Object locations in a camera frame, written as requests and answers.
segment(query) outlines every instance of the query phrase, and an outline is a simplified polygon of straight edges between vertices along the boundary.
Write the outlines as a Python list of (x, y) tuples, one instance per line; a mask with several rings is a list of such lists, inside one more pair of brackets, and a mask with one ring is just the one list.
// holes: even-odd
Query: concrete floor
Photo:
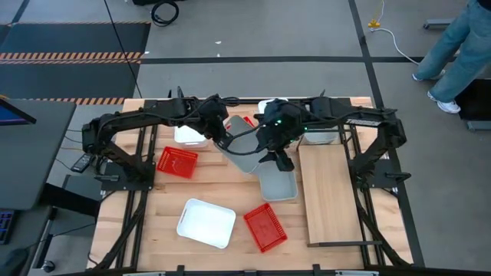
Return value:
[[(147, 21), (150, 7), (107, 0), (116, 21)], [(378, 0), (356, 0), (364, 26)], [(452, 18), (465, 0), (386, 1), (382, 27), (394, 31), (400, 49), (423, 56), (439, 31), (421, 28), (426, 18)], [(11, 20), (21, 0), (0, 0), (0, 22)], [(360, 57), (348, 1), (345, 0), (189, 0), (179, 2), (180, 17), (167, 28), (152, 25), (146, 58), (261, 56)], [(21, 21), (107, 21), (101, 0), (31, 0)], [(396, 57), (387, 33), (364, 28), (372, 56)], [(413, 82), (409, 63), (377, 63), (375, 73), (386, 107), (399, 109), (408, 143), (398, 150), (404, 171), (413, 175), (407, 190), (427, 267), (491, 271), (491, 134), (467, 131), (458, 116), (441, 112), (427, 99), (431, 83)], [(144, 97), (165, 97), (180, 85), (187, 95), (371, 96), (363, 63), (286, 62), (145, 64), (138, 84)], [(120, 107), (78, 107), (73, 126)], [(62, 150), (59, 159), (72, 164), (79, 152)], [(57, 182), (67, 173), (57, 166)], [(80, 271), (91, 240), (53, 241), (49, 258), (53, 274)], [(32, 271), (31, 275), (43, 275)]]

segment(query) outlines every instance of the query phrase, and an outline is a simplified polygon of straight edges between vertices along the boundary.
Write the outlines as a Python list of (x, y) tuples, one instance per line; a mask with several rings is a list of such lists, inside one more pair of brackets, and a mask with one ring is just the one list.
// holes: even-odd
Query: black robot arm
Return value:
[(186, 125), (218, 142), (226, 137), (223, 120), (228, 115), (226, 104), (218, 95), (205, 100), (196, 97), (160, 100), (152, 107), (93, 119), (82, 129), (82, 146), (84, 152), (105, 156), (121, 166), (130, 181), (142, 182), (153, 176), (153, 161), (147, 159), (143, 162), (141, 156), (126, 153), (111, 141), (114, 134), (159, 124), (169, 127)]
[(256, 136), (259, 146), (268, 145), (264, 161), (275, 160), (282, 171), (293, 170), (293, 163), (284, 148), (309, 129), (326, 129), (350, 124), (378, 128), (377, 139), (351, 165), (358, 173), (374, 168), (390, 148), (406, 143), (402, 123), (395, 117), (396, 110), (353, 107), (329, 97), (314, 97), (296, 102), (274, 100), (266, 106), (264, 114), (256, 114), (260, 127)]

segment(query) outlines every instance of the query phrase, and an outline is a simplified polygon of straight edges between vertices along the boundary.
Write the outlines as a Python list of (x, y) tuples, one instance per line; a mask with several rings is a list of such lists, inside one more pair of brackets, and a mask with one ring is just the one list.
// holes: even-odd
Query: yellow plug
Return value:
[(377, 22), (377, 20), (375, 19), (372, 19), (370, 21), (370, 23), (368, 23), (368, 27), (370, 28), (379, 28), (381, 26), (381, 24), (379, 22)]

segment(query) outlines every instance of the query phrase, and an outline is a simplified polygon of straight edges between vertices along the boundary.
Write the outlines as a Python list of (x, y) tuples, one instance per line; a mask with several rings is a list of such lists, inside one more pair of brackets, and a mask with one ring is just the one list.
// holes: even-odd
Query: wooden table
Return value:
[[(126, 100), (123, 111), (136, 110), (143, 106), (143, 102), (144, 100), (141, 99)], [(371, 107), (369, 97), (352, 97), (351, 102), (353, 105)], [(252, 118), (256, 109), (255, 104), (244, 104), (229, 108), (229, 114)], [(373, 128), (358, 127), (363, 150), (371, 144), (376, 135), (377, 131)], [(137, 137), (138, 130), (118, 133), (116, 143), (128, 153), (134, 153)], [(178, 147), (173, 141), (173, 130), (166, 126), (159, 126), (155, 149), (156, 162), (165, 146)], [(265, 254), (261, 254), (257, 249), (242, 219), (244, 214), (264, 203), (258, 179), (254, 175), (240, 172), (211, 142), (206, 148), (200, 149), (198, 154), (198, 165), (192, 179), (157, 172), (154, 189), (148, 196), (138, 271), (175, 271), (177, 265), (181, 264), (185, 265), (187, 271), (311, 270), (312, 264), (320, 264), (321, 269), (363, 268), (359, 247), (307, 248), (309, 231), (298, 153), (291, 154), (295, 163), (298, 198), (271, 203), (288, 235), (288, 240)], [(330, 162), (345, 164), (347, 161), (343, 157), (331, 158)], [(412, 262), (397, 200), (379, 189), (372, 189), (371, 194), (378, 228), (399, 255), (406, 261)], [(220, 205), (236, 212), (237, 219), (227, 248), (218, 249), (178, 236), (176, 233), (178, 219), (186, 201), (191, 198)], [(115, 192), (101, 206), (91, 249), (91, 257), (95, 261), (105, 256), (120, 234), (126, 201), (127, 192)], [(347, 206), (354, 203), (340, 204)], [(337, 224), (340, 231), (344, 231), (343, 227), (350, 227), (349, 224), (343, 225), (342, 222)], [(130, 237), (125, 265), (130, 263), (132, 247), (133, 238)], [(373, 248), (371, 256), (374, 263)]]

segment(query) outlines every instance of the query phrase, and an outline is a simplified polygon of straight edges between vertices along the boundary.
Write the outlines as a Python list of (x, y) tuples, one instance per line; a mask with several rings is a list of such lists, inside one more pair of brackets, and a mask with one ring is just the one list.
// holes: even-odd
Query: keyboard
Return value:
[(0, 209), (0, 245), (7, 245), (14, 226), (16, 212)]

